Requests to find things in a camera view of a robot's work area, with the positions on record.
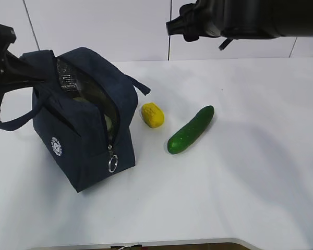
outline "table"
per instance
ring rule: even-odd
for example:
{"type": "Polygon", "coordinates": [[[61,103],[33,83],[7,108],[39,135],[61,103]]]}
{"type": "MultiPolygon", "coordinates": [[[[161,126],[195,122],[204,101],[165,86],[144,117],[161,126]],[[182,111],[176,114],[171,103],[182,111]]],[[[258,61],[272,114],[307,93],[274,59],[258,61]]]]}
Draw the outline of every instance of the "table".
{"type": "MultiPolygon", "coordinates": [[[[152,88],[138,109],[157,103],[165,124],[151,130],[137,111],[136,167],[79,194],[31,123],[0,131],[0,249],[313,249],[313,58],[115,65],[152,88]],[[216,115],[205,135],[168,154],[167,139],[207,105],[216,115]]],[[[30,103],[31,90],[9,93],[3,120],[30,103]]]]}

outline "bag strap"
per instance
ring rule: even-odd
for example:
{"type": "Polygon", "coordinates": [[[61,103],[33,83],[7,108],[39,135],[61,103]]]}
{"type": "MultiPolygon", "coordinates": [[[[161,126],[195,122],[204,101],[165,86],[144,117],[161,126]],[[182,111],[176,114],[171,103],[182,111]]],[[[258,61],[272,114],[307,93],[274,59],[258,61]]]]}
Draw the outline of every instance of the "bag strap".
{"type": "Polygon", "coordinates": [[[128,79],[131,80],[132,84],[141,91],[144,95],[147,95],[151,92],[151,89],[144,84],[138,82],[136,79],[132,78],[131,76],[126,75],[128,79]]]}
{"type": "MultiPolygon", "coordinates": [[[[7,122],[1,122],[0,120],[0,129],[6,130],[6,131],[14,131],[19,128],[21,128],[23,125],[25,125],[28,121],[30,121],[32,118],[34,118],[42,109],[45,101],[49,98],[50,94],[43,94],[40,96],[38,99],[38,102],[34,108],[26,113],[25,115],[12,120],[12,121],[7,121],[7,122]]],[[[0,94],[0,112],[1,112],[1,104],[2,100],[4,98],[4,94],[0,94]]]]}

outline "green cucumber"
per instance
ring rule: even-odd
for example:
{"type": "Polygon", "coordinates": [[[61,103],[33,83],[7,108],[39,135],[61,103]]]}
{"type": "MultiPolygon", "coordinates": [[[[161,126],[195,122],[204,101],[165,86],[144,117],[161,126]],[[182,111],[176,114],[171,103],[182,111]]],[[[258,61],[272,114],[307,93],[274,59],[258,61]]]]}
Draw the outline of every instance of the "green cucumber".
{"type": "Polygon", "coordinates": [[[212,106],[201,109],[189,123],[168,140],[168,152],[175,155],[186,150],[205,131],[213,115],[212,106]]]}

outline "circular logo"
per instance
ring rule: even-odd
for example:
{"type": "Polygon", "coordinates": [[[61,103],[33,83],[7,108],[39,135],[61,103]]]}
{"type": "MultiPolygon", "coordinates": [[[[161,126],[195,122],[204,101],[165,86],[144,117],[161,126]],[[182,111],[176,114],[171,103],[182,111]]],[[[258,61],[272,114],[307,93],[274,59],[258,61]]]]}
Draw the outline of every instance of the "circular logo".
{"type": "Polygon", "coordinates": [[[63,154],[61,143],[58,141],[56,137],[52,137],[51,140],[52,150],[57,156],[61,156],[63,154]]]}

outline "lunch bag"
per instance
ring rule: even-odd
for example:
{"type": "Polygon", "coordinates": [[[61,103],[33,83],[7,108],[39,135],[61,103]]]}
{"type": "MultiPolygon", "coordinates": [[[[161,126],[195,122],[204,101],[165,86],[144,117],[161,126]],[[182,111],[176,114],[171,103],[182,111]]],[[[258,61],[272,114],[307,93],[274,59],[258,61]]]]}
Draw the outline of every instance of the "lunch bag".
{"type": "Polygon", "coordinates": [[[0,121],[1,129],[16,130],[33,119],[36,133],[77,192],[135,165],[129,129],[138,105],[134,86],[144,95],[148,87],[83,47],[58,57],[37,51],[20,59],[46,80],[33,86],[32,110],[0,121]]]}

